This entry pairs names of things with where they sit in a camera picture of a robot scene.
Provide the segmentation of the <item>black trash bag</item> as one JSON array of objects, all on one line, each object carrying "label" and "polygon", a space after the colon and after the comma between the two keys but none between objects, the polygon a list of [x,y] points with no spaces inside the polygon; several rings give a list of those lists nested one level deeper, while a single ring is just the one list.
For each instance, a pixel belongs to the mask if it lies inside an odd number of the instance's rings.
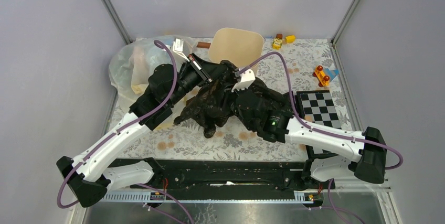
[{"label": "black trash bag", "polygon": [[216,127],[223,127],[230,117],[236,115],[234,102],[238,94],[231,92],[230,87],[235,84],[233,72],[236,66],[228,60],[220,64],[227,68],[226,71],[211,83],[203,85],[194,97],[187,100],[180,115],[174,119],[174,125],[192,119],[204,128],[204,137],[211,138]]}]

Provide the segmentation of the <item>translucent yellowish plastic bag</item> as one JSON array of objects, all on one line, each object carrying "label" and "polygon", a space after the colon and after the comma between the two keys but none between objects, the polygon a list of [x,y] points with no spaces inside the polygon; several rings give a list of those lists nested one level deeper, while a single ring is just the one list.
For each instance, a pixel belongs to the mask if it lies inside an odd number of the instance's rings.
[{"label": "translucent yellowish plastic bag", "polygon": [[154,41],[159,40],[171,47],[175,39],[184,41],[184,53],[193,52],[198,44],[196,38],[179,35],[138,38],[112,57],[109,78],[120,97],[134,102],[144,93],[149,84],[148,78],[154,73],[154,69],[161,64],[171,63],[167,52],[157,47]]}]

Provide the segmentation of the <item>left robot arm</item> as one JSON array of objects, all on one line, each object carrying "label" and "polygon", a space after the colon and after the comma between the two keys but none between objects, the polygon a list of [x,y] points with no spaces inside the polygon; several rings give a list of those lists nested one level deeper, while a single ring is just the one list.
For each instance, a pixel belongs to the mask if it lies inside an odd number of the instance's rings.
[{"label": "left robot arm", "polygon": [[139,161],[120,167],[110,165],[136,140],[156,129],[172,108],[197,86],[210,84],[231,75],[226,63],[212,63],[189,55],[189,61],[177,68],[174,63],[157,66],[148,78],[145,93],[130,106],[121,121],[86,151],[70,158],[61,157],[56,165],[76,197],[76,204],[90,207],[109,191],[147,184],[158,187],[163,174],[155,161]]}]

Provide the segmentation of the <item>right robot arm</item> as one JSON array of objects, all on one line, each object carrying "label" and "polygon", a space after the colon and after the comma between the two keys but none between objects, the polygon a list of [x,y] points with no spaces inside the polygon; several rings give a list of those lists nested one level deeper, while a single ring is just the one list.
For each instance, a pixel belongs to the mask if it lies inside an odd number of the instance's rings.
[{"label": "right robot arm", "polygon": [[300,143],[335,154],[311,162],[301,174],[305,187],[314,188],[320,182],[348,176],[372,184],[384,182],[387,146],[377,128],[343,131],[305,121],[293,113],[295,99],[291,95],[263,87],[258,79],[237,82],[232,92],[235,116],[263,140]]}]

